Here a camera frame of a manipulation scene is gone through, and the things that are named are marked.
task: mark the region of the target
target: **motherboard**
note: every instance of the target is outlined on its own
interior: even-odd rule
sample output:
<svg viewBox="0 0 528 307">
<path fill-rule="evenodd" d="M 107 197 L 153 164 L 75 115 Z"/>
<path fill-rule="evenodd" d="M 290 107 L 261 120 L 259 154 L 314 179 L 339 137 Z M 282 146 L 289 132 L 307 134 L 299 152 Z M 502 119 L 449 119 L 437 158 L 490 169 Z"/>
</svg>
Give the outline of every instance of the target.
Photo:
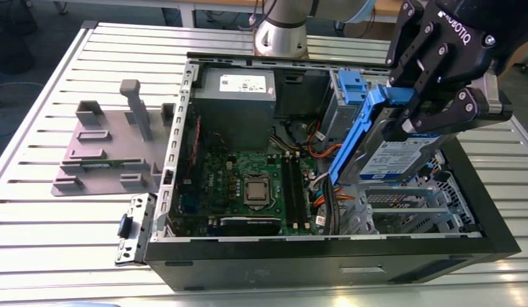
<svg viewBox="0 0 528 307">
<path fill-rule="evenodd" d="M 314 172 L 313 159 L 298 154 L 209 152 L 198 199 L 183 196 L 181 200 L 183 220 L 201 217 L 189 221 L 191 235 L 222 235 L 223 231 L 235 235 L 253 229 L 259 235 L 317 232 L 306 192 Z"/>
</svg>

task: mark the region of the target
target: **green circuit board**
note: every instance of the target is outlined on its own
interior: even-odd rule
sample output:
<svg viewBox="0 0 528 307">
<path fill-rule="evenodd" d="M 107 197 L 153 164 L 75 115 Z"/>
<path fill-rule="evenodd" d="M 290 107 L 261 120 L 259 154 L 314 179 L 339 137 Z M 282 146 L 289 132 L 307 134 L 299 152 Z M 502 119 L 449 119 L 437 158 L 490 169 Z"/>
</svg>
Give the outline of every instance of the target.
<svg viewBox="0 0 528 307">
<path fill-rule="evenodd" d="M 303 184 L 309 183 L 309 174 L 314 172 L 310 158 L 299 159 Z M 209 153 L 202 168 L 202 193 L 199 208 L 202 214 L 231 216 L 275 217 L 282 221 L 281 235 L 309 235 L 315 227 L 309 219 L 309 229 L 297 229 L 286 225 L 286 206 L 282 197 L 281 155 L 265 153 Z M 245 205 L 245 179 L 255 175 L 269 180 L 269 204 L 254 210 Z M 309 200 L 306 214 L 309 217 Z"/>
</svg>

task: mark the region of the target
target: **slotted aluminum table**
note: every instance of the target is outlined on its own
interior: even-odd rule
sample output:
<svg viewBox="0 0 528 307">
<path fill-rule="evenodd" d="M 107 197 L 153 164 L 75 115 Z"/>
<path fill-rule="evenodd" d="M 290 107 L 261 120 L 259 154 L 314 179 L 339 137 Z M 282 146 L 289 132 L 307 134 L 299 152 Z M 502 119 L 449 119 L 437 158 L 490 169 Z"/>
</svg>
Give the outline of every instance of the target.
<svg viewBox="0 0 528 307">
<path fill-rule="evenodd" d="M 309 37 L 318 59 L 379 63 L 386 48 L 379 41 Z M 50 195 L 74 110 L 79 100 L 126 109 L 122 79 L 141 81 L 147 107 L 175 102 L 187 51 L 251 54 L 251 35 L 122 24 L 79 30 L 0 159 L 0 304 L 526 306 L 528 136 L 515 119 L 458 136 L 522 249 L 506 260 L 415 286 L 197 294 L 173 294 L 146 267 L 114 267 L 117 221 L 130 195 Z"/>
</svg>

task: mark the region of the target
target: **drive label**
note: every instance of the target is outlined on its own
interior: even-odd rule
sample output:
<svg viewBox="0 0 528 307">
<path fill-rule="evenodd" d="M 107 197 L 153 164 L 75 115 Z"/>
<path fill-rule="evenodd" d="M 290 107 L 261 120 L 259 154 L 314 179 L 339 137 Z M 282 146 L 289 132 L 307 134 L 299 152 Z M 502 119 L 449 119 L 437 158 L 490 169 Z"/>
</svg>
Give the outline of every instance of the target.
<svg viewBox="0 0 528 307">
<path fill-rule="evenodd" d="M 405 142 L 382 142 L 359 172 L 361 180 L 394 179 L 421 156 L 419 149 L 438 139 L 435 134 L 414 134 Z"/>
<path fill-rule="evenodd" d="M 262 75 L 222 75 L 219 91 L 266 93 L 265 76 Z"/>
</svg>

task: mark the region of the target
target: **floor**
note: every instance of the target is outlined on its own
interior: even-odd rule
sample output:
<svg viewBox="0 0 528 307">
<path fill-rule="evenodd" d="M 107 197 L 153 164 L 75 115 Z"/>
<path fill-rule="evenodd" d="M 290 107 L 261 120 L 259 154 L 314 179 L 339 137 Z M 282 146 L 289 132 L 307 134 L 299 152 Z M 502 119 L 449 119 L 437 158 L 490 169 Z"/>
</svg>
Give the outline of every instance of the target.
<svg viewBox="0 0 528 307">
<path fill-rule="evenodd" d="M 163 26 L 163 15 L 158 8 L 130 6 L 111 8 L 99 4 L 69 3 L 67 14 L 58 15 L 51 2 L 33 1 L 30 10 L 38 24 L 38 31 L 25 36 L 25 41 L 37 63 L 33 69 L 23 74 L 5 75 L 0 73 L 0 84 L 11 82 L 46 83 L 83 20 Z M 181 26 L 175 10 L 169 10 L 165 15 L 173 25 Z M 247 26 L 247 14 L 239 14 L 237 19 L 235 15 L 235 13 L 223 13 L 214 16 L 215 21 L 209 22 L 209 17 L 198 12 L 197 26 L 218 29 L 223 27 L 237 29 L 237 26 Z M 306 27 L 310 35 L 335 35 L 329 20 L 313 19 L 307 22 Z M 501 83 L 501 88 L 514 104 L 515 116 L 528 130 L 528 74 L 521 74 L 518 68 L 511 69 Z M 0 109 L 0 155 L 39 91 L 41 87 L 34 84 L 0 87 L 0 101 L 3 105 Z"/>
</svg>

